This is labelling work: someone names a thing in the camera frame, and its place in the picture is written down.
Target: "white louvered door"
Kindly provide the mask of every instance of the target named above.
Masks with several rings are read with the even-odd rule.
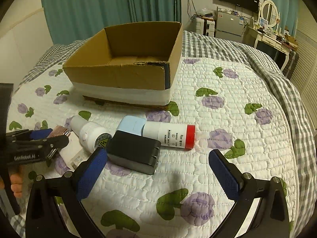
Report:
[[[299,0],[295,38],[299,59],[291,82],[300,92],[315,130],[317,129],[317,23],[302,0]]]

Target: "mini fridge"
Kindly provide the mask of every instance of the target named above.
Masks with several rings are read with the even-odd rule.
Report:
[[[243,17],[225,12],[218,12],[215,37],[242,42]]]

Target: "red cap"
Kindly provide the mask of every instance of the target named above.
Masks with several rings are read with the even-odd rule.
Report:
[[[192,149],[194,148],[195,143],[195,125],[187,125],[187,131],[186,131],[186,140],[185,140],[185,149]]]

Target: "bed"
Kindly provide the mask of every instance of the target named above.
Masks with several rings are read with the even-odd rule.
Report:
[[[84,100],[62,71],[63,63],[84,42],[55,45],[42,56],[12,97],[8,131],[68,127],[71,117],[79,112],[105,126],[111,135],[128,114],[148,121],[195,124],[197,130],[190,151],[162,147],[152,176],[107,163],[89,197],[82,201],[107,237],[209,237],[233,206],[206,160],[214,148],[241,172],[258,179],[280,177],[291,237],[300,233],[316,201],[315,145],[298,91],[268,55],[240,43],[184,31],[172,97],[179,110],[175,116],[168,110]],[[32,186],[28,174],[35,171],[52,178],[67,170],[58,155],[49,168],[44,162],[25,166],[23,197],[19,200],[22,210],[11,219],[21,236],[25,235]],[[166,194],[178,190],[184,196],[175,208],[156,207]],[[257,202],[238,235],[247,230]],[[59,207],[75,234],[63,204]],[[121,222],[109,224],[114,212],[120,212]],[[166,212],[170,212],[168,219],[164,219]],[[134,224],[125,225],[126,218]]]

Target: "dresser drawer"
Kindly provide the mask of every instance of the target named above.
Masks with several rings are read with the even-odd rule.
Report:
[[[277,50],[282,51],[283,53],[287,53],[287,51],[288,51],[288,48],[282,46],[282,45],[279,44],[279,43],[276,43],[275,48],[276,48]]]
[[[270,38],[268,38],[266,36],[262,37],[262,42],[267,43],[267,44],[269,44],[272,47],[275,47],[275,45],[276,45],[276,42],[274,40],[272,40],[272,39],[270,39]]]

